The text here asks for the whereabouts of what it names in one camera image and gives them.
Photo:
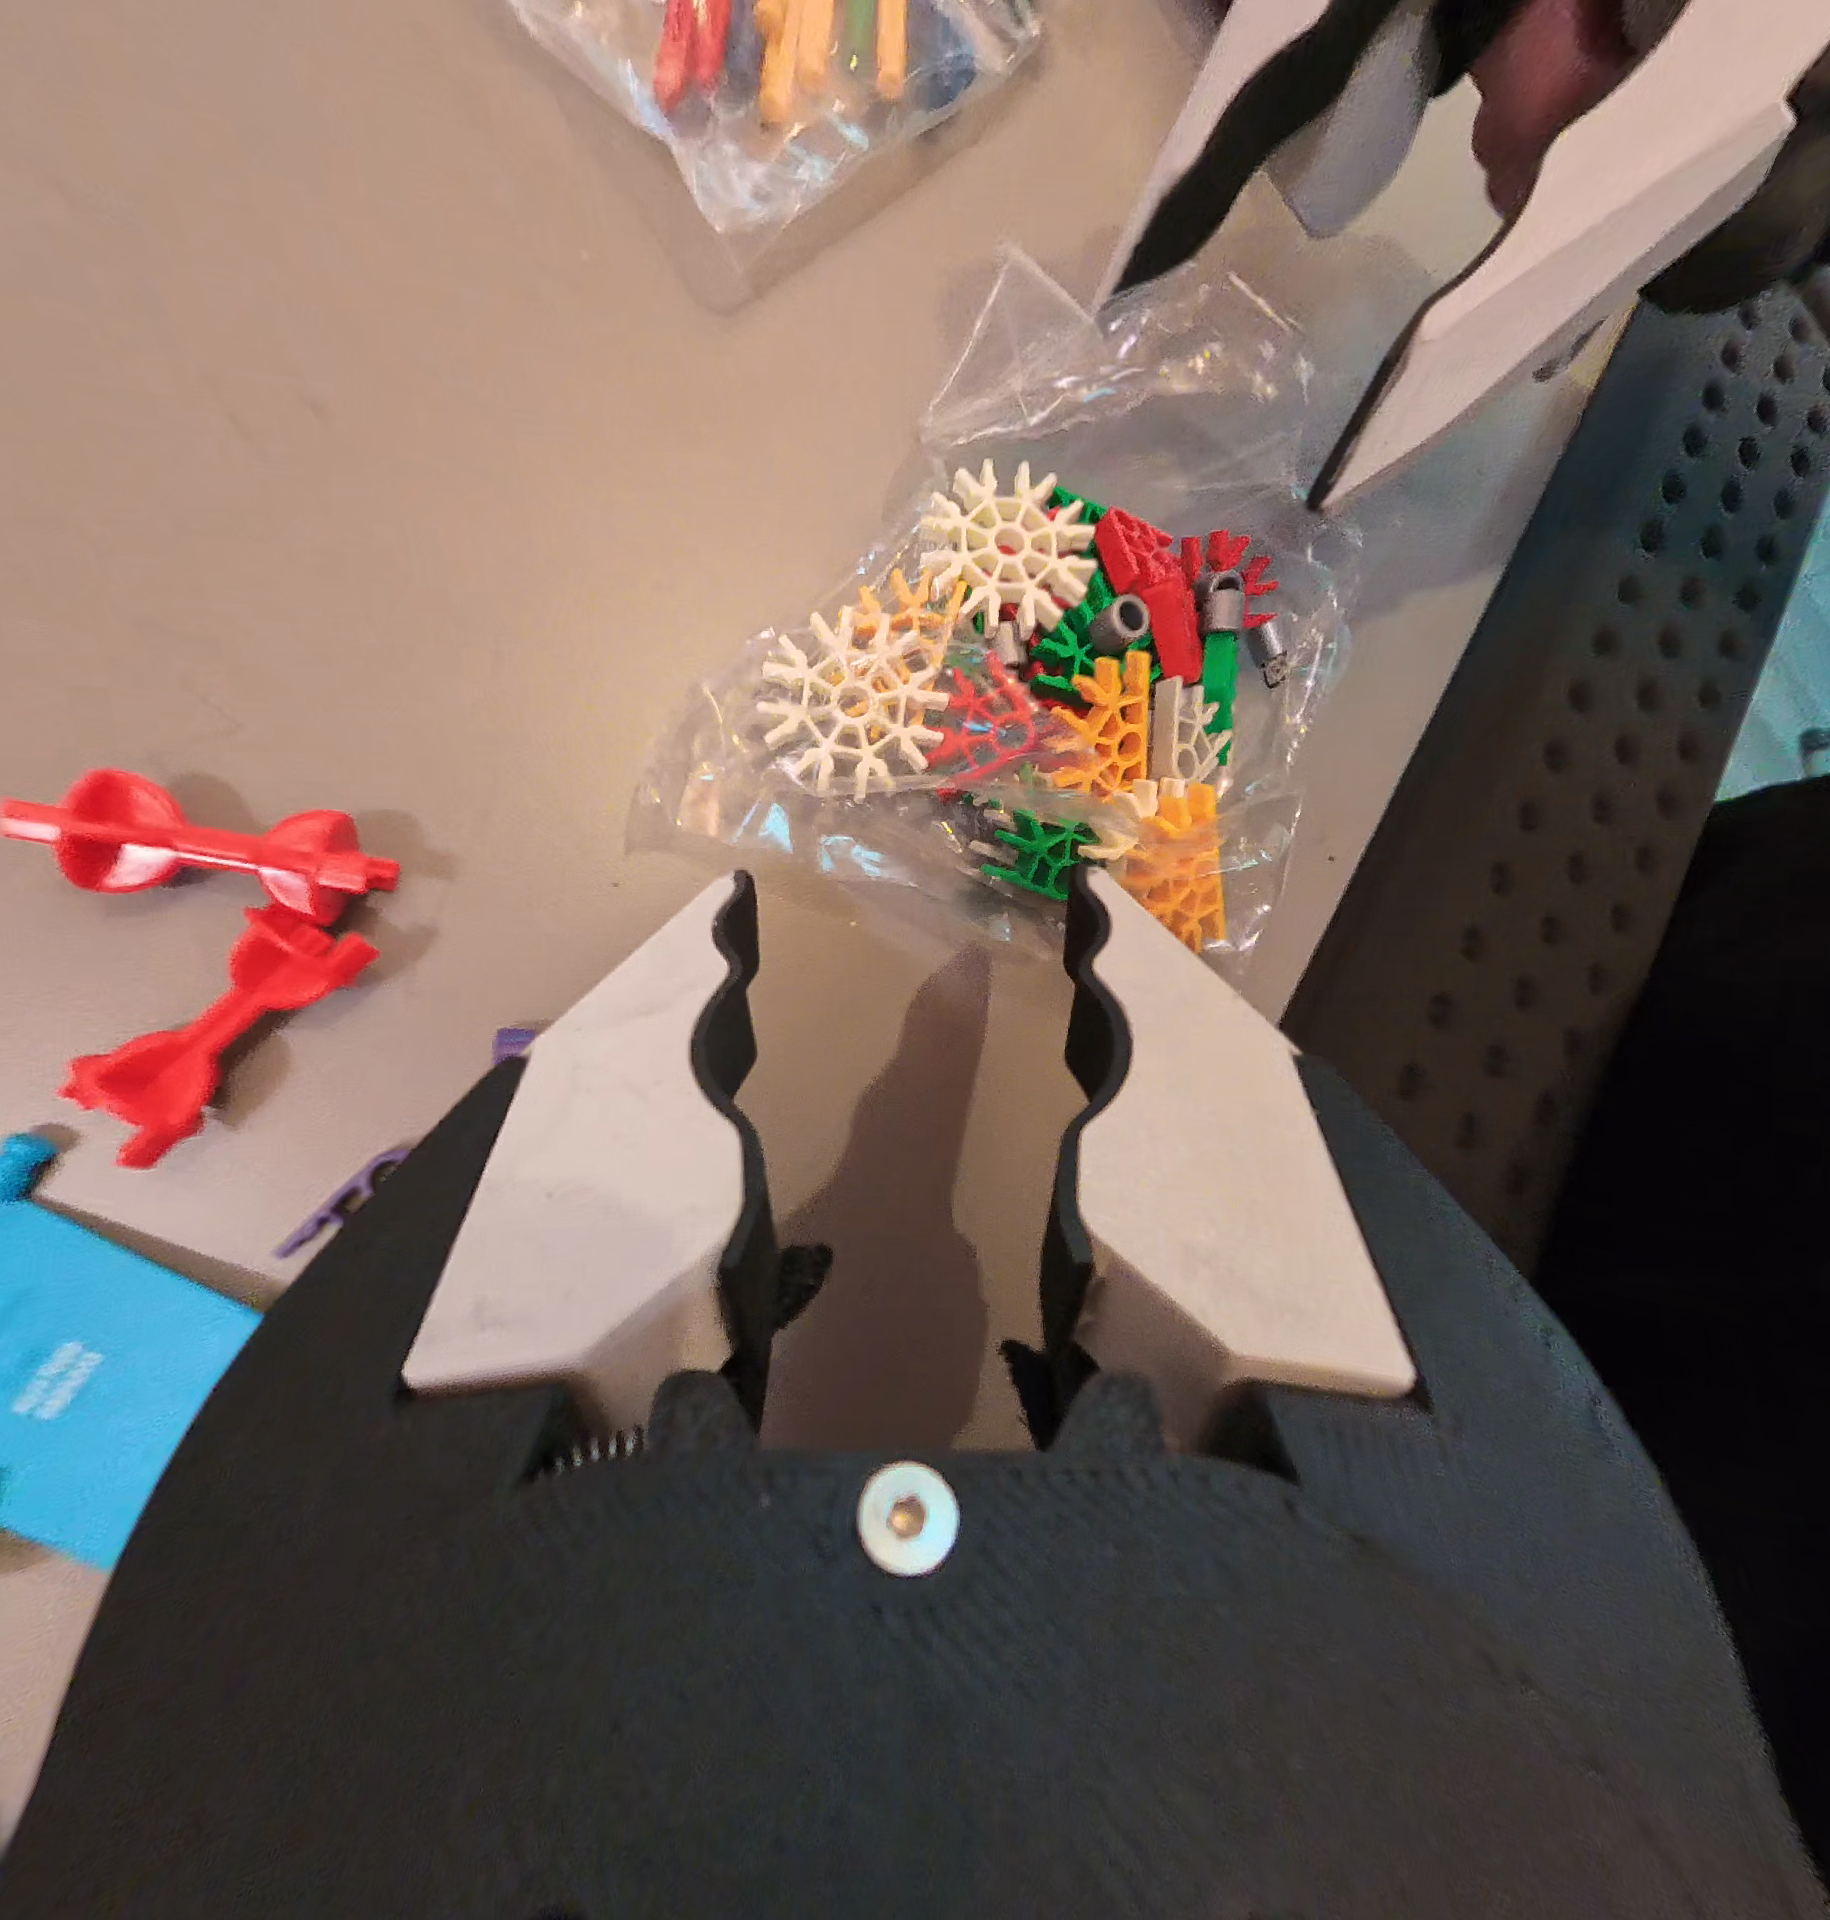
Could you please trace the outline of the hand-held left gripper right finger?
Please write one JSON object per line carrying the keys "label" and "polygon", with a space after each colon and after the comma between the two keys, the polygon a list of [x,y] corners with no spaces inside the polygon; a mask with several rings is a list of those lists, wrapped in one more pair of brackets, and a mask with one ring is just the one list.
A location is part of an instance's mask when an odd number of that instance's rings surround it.
{"label": "hand-held left gripper right finger", "polygon": [[1254,1386],[1397,1401],[1418,1370],[1297,1049],[1100,870],[1072,878],[1065,1065],[1038,1340],[1003,1362],[1034,1445],[1100,1373],[1144,1380],[1167,1445]]}

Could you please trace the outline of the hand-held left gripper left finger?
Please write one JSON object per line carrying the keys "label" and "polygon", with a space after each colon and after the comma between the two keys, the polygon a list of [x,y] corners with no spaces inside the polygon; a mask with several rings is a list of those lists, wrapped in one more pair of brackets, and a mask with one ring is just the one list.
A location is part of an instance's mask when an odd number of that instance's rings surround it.
{"label": "hand-held left gripper left finger", "polygon": [[644,1428],[662,1380],[705,1373],[760,1428],[799,1281],[737,1101],[755,974],[755,884],[717,877],[530,1043],[408,1396],[560,1389],[590,1428]]}

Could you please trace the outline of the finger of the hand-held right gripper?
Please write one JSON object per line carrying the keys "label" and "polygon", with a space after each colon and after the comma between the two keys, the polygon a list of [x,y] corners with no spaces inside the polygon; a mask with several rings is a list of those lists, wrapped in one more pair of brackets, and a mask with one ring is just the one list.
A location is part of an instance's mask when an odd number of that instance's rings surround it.
{"label": "finger of the hand-held right gripper", "polygon": [[1392,2],[1235,2],[1123,227],[1097,301],[1190,261],[1255,172],[1350,83]]}
{"label": "finger of the hand-held right gripper", "polygon": [[1575,348],[1765,180],[1830,2],[1691,2],[1552,145],[1522,214],[1412,317],[1310,483],[1334,509]]}

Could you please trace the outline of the clear bag of colourful rods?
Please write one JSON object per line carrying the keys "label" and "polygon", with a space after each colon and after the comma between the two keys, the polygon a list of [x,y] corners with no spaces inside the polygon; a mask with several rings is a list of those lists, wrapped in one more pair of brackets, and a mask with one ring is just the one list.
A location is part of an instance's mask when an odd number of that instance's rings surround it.
{"label": "clear bag of colourful rods", "polygon": [[662,145],[720,238],[768,238],[945,127],[1034,52],[1027,2],[511,2]]}

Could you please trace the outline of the clear bag of snowflake connectors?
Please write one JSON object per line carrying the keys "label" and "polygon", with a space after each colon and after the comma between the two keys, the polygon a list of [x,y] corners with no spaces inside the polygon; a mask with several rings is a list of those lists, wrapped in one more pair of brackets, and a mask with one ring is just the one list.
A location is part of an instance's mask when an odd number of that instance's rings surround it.
{"label": "clear bag of snowflake connectors", "polygon": [[1350,661],[1351,516],[1314,511],[1309,328],[1227,271],[1097,316],[1004,253],[848,576],[669,723],[629,805],[1017,948],[1113,878],[1226,978],[1280,898]]}

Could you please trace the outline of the person's right hand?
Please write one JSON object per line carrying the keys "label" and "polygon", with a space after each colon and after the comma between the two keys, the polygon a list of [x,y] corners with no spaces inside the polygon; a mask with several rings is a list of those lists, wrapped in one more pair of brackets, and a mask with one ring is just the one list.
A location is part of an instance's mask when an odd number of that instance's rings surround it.
{"label": "person's right hand", "polygon": [[1556,139],[1634,64],[1621,2],[1525,2],[1471,64],[1471,155],[1498,218],[1529,199]]}

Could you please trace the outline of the red bow-tie connector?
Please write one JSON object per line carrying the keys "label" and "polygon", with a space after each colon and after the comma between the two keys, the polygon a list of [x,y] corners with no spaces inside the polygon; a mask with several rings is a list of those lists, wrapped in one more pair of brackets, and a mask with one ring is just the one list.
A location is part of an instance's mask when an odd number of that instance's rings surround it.
{"label": "red bow-tie connector", "polygon": [[130,1130],[115,1156],[121,1169],[153,1169],[204,1127],[224,1055],[257,1023],[349,989],[378,959],[362,934],[332,933],[278,904],[248,909],[242,922],[227,985],[198,1015],[70,1062],[59,1097]]}
{"label": "red bow-tie connector", "polygon": [[218,870],[252,877],[271,906],[324,929],[400,877],[364,852],[344,813],[301,811],[252,834],[206,828],[155,782],[114,767],[85,772],[57,803],[0,801],[0,834],[49,847],[83,892],[130,895],[188,869]]}

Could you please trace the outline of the person's black clothing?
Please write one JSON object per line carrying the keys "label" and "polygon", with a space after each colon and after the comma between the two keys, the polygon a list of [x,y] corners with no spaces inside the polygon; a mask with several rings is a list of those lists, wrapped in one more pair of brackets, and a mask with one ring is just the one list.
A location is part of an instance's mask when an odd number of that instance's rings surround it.
{"label": "person's black clothing", "polygon": [[1664,1477],[1830,1891],[1830,775],[1708,816],[1531,1281]]}

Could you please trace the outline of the black perforated mat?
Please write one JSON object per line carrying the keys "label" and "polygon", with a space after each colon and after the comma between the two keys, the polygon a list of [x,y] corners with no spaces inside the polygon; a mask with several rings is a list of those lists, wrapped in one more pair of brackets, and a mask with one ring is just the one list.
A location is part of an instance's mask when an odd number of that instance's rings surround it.
{"label": "black perforated mat", "polygon": [[1828,488],[1828,271],[1642,304],[1288,1002],[1524,1274]]}

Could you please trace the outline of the cyan flat toy piece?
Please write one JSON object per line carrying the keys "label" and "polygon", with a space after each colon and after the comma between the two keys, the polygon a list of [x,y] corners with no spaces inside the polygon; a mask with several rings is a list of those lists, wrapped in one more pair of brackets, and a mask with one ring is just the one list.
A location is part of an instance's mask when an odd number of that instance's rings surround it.
{"label": "cyan flat toy piece", "polygon": [[257,1312],[41,1204],[0,1142],[0,1529],[110,1573]]}

